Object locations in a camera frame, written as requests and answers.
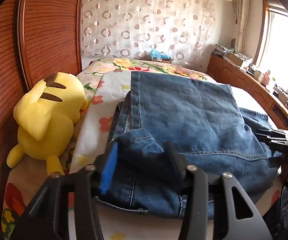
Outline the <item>blue denim jeans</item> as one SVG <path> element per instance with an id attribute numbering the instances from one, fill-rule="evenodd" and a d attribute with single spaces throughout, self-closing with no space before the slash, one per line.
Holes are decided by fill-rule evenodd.
<path id="1" fill-rule="evenodd" d="M 265 114 L 237 106 L 228 85 L 132 72 L 110 133 L 118 145 L 114 175 L 98 198 L 120 210 L 182 219 L 187 196 L 166 154 L 171 143 L 207 173 L 231 172 L 256 202 L 277 171 L 269 158 L 278 153 L 255 137 L 269 127 Z"/>

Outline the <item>pink figurine on sideboard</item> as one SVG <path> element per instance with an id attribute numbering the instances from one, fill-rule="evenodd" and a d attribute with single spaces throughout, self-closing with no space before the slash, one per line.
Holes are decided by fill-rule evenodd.
<path id="1" fill-rule="evenodd" d="M 270 82 L 270 74 L 271 74 L 271 71 L 270 70 L 267 70 L 264 75 L 262 76 L 262 79 L 261 79 L 261 84 L 264 85 L 264 86 L 267 86 Z"/>

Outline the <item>wooden sideboard cabinet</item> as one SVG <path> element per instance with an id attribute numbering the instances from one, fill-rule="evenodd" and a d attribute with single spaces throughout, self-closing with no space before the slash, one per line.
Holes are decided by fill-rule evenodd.
<path id="1" fill-rule="evenodd" d="M 278 128 L 288 130 L 288 109 L 252 76 L 214 53 L 210 56 L 207 74 L 217 82 L 229 84 L 248 92 L 266 111 Z"/>

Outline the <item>cardboard box on sideboard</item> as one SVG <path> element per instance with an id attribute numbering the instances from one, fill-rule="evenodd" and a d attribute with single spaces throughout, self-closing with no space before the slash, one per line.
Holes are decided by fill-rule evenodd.
<path id="1" fill-rule="evenodd" d="M 252 63 L 252 58 L 241 53 L 229 53 L 227 57 L 238 67 L 248 67 Z"/>

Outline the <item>white strawberry print sheet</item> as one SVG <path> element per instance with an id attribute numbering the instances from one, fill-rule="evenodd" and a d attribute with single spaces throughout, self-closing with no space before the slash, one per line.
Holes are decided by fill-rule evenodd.
<path id="1" fill-rule="evenodd" d="M 274 153 L 254 136 L 269 126 L 258 108 L 238 104 L 228 85 L 149 72 L 101 77 L 81 127 L 70 171 L 118 142 L 111 188 L 98 198 L 105 239 L 176 239 L 186 197 L 164 158 L 166 143 L 207 173 L 231 172 L 261 214 L 280 194 Z"/>

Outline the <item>yellow Pikachu plush toy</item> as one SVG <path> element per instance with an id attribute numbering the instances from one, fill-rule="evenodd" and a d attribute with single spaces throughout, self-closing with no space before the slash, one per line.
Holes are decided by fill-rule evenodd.
<path id="1" fill-rule="evenodd" d="M 45 161 L 47 174 L 64 174 L 59 157 L 87 107 L 84 86 L 77 76 L 57 72 L 38 81 L 14 107 L 18 144 L 9 152 L 7 165 L 13 168 L 28 155 Z"/>

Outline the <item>beige window curtain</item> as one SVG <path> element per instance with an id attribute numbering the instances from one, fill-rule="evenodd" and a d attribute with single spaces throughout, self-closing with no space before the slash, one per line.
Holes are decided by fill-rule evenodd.
<path id="1" fill-rule="evenodd" d="M 237 0 L 237 25 L 238 36 L 236 40 L 236 52 L 242 53 L 244 46 L 244 33 L 247 27 L 249 15 L 249 1 L 250 0 Z"/>

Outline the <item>cardboard box with blue cloth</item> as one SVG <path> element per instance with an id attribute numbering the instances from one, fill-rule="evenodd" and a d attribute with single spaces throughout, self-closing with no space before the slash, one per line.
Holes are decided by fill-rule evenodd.
<path id="1" fill-rule="evenodd" d="M 164 53 L 160 53 L 159 51 L 152 49 L 150 52 L 151 61 L 169 63 L 171 64 L 172 58 Z"/>

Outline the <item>sheer circle pattern curtain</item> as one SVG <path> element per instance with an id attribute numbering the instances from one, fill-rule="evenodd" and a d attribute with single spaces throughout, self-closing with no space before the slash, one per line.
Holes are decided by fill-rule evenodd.
<path id="1" fill-rule="evenodd" d="M 152 51 L 180 66 L 198 63 L 216 19 L 209 0 L 83 0 L 81 51 L 147 59 Z"/>

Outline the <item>brown wooden wardrobe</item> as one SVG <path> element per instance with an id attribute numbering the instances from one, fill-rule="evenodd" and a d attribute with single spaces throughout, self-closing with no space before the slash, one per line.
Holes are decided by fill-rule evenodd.
<path id="1" fill-rule="evenodd" d="M 13 108 L 52 72 L 78 74 L 81 0 L 0 0 L 0 216 L 17 143 Z"/>

